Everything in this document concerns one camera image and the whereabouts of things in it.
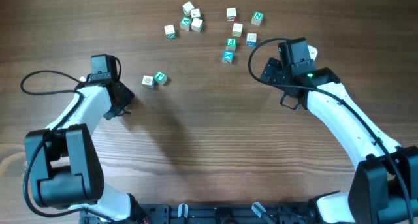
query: wooden surface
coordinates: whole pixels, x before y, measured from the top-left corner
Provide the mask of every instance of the wooden surface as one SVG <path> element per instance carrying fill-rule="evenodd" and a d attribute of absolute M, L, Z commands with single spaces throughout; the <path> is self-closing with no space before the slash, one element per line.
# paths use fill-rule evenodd
<path fill-rule="evenodd" d="M 202 33 L 179 30 L 181 6 L 200 8 Z M 0 0 L 0 223 L 77 223 L 45 219 L 22 198 L 24 136 L 62 113 L 72 95 L 23 94 L 20 80 L 40 69 L 90 72 L 90 56 L 122 62 L 121 81 L 136 95 L 130 116 L 102 120 L 93 141 L 105 180 L 139 202 L 272 203 L 348 191 L 353 165 L 315 116 L 279 105 L 281 91 L 248 74 L 251 48 L 273 37 L 306 37 L 353 100 L 404 146 L 418 143 L 417 0 Z M 221 63 L 236 7 L 244 24 L 233 65 Z M 251 25 L 264 12 L 260 27 Z M 174 24 L 177 38 L 163 27 Z M 253 60 L 259 74 L 276 44 Z M 170 82 L 141 86 L 158 70 Z M 45 74 L 33 91 L 71 89 Z"/>

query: wood grain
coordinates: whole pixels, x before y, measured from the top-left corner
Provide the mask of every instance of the wood grain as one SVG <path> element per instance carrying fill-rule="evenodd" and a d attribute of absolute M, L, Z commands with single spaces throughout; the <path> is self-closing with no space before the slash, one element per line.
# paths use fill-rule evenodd
<path fill-rule="evenodd" d="M 187 1 L 201 9 L 202 33 L 179 30 Z M 136 98 L 132 114 L 102 120 L 93 141 L 106 181 L 140 202 L 272 203 L 348 191 L 354 169 L 345 151 L 315 116 L 282 108 L 282 92 L 251 78 L 245 34 L 259 42 L 306 37 L 319 50 L 317 66 L 330 67 L 383 131 L 411 146 L 418 142 L 416 1 L 0 0 L 0 223 L 77 223 L 77 215 L 37 217 L 22 198 L 24 137 L 55 120 L 72 96 L 28 96 L 19 83 L 40 69 L 85 76 L 89 57 L 102 53 L 121 59 L 121 81 Z M 228 7 L 244 24 L 233 65 L 221 63 Z M 255 10 L 265 14 L 260 27 L 251 25 Z M 175 40 L 164 36 L 170 24 Z M 256 73 L 269 57 L 278 57 L 276 44 L 257 52 Z M 142 77 L 158 70 L 168 86 L 143 88 Z M 26 84 L 74 86 L 49 74 Z"/>

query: toy block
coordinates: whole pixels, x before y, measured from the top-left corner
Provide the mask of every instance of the toy block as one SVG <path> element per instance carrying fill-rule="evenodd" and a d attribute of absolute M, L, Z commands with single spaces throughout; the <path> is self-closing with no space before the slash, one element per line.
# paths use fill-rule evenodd
<path fill-rule="evenodd" d="M 166 25 L 164 27 L 165 35 L 168 39 L 175 39 L 176 38 L 176 31 L 174 30 L 173 25 Z"/>
<path fill-rule="evenodd" d="M 183 5 L 183 12 L 186 16 L 190 16 L 190 12 L 192 9 L 194 9 L 195 7 L 189 2 L 185 3 Z"/>
<path fill-rule="evenodd" d="M 236 38 L 227 38 L 227 50 L 235 51 L 236 49 Z"/>
<path fill-rule="evenodd" d="M 154 88 L 154 79 L 152 78 L 152 76 L 144 76 L 144 78 L 142 79 L 142 85 L 145 88 Z"/>
<path fill-rule="evenodd" d="M 223 53 L 222 62 L 232 64 L 233 58 L 234 58 L 234 52 L 225 50 Z"/>
<path fill-rule="evenodd" d="M 241 33 L 242 33 L 242 24 L 234 24 L 233 36 L 241 37 Z"/>
<path fill-rule="evenodd" d="M 227 22 L 236 21 L 236 8 L 227 8 Z"/>
<path fill-rule="evenodd" d="M 191 21 L 193 21 L 195 18 L 202 19 L 201 18 L 201 10 L 198 9 L 198 8 L 192 9 L 190 14 L 191 14 Z"/>
<path fill-rule="evenodd" d="M 201 19 L 195 18 L 191 22 L 191 29 L 197 32 L 201 32 L 203 28 L 203 21 Z"/>
<path fill-rule="evenodd" d="M 255 46 L 257 43 L 257 34 L 248 33 L 247 34 L 247 46 Z"/>
<path fill-rule="evenodd" d="M 260 25 L 261 21 L 263 20 L 264 14 L 261 12 L 254 12 L 253 19 L 251 19 L 251 24 Z"/>
<path fill-rule="evenodd" d="M 154 80 L 161 85 L 164 85 L 164 83 L 167 81 L 167 75 L 163 73 L 162 71 L 157 72 L 154 76 Z"/>
<path fill-rule="evenodd" d="M 191 24 L 191 19 L 188 17 L 183 17 L 182 21 L 180 21 L 180 28 L 186 31 L 190 31 L 190 24 Z"/>

